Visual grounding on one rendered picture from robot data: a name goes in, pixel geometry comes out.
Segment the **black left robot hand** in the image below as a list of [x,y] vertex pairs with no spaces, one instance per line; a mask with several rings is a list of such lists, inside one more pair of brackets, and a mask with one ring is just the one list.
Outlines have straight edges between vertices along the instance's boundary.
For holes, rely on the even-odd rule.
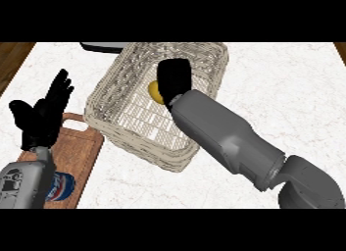
[[45,97],[33,106],[23,100],[14,100],[9,103],[15,125],[23,130],[21,149],[24,151],[39,146],[51,148],[55,144],[62,125],[62,113],[73,90],[68,72],[61,70]]

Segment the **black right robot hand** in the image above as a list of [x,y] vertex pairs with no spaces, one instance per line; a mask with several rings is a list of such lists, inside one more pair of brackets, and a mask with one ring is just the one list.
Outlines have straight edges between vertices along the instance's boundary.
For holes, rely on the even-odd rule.
[[157,66],[159,91],[167,109],[173,99],[191,89],[191,66],[187,59],[166,59]]

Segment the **yellow lemon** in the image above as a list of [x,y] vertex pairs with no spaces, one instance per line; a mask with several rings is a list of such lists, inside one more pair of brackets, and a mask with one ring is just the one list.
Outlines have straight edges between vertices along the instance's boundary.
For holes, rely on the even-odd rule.
[[148,93],[153,98],[153,100],[160,104],[164,105],[164,99],[159,91],[159,82],[154,80],[150,82],[148,85]]

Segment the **pale wicker basket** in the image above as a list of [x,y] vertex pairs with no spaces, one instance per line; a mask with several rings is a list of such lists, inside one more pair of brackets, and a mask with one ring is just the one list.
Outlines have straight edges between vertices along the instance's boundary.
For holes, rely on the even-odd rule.
[[148,93],[157,65],[184,58],[193,71],[193,88],[218,96],[229,62],[221,42],[130,42],[122,49],[91,94],[85,121],[108,141],[163,170],[179,173],[200,149],[173,123],[172,114]]

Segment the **brown wooden cutting board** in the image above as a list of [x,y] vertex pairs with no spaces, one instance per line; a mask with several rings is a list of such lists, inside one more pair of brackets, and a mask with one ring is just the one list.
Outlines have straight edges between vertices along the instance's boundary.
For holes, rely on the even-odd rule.
[[[76,179],[74,191],[62,201],[45,201],[43,208],[74,209],[80,200],[93,163],[104,144],[104,136],[91,127],[85,131],[59,128],[57,142],[51,148],[55,171],[70,174]],[[20,162],[34,161],[36,153],[23,152]]]

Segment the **dark grey flat appliance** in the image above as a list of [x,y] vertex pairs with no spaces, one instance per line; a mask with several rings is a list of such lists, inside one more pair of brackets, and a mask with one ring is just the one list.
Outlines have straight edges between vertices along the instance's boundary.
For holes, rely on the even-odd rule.
[[119,54],[126,47],[126,42],[82,42],[82,47],[88,51]]

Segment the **blue red white can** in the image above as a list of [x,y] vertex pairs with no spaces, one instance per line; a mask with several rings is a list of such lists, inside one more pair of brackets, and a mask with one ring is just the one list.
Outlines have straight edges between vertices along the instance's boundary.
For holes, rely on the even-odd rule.
[[74,177],[67,173],[55,172],[49,190],[45,195],[45,201],[65,200],[74,191],[74,186]]

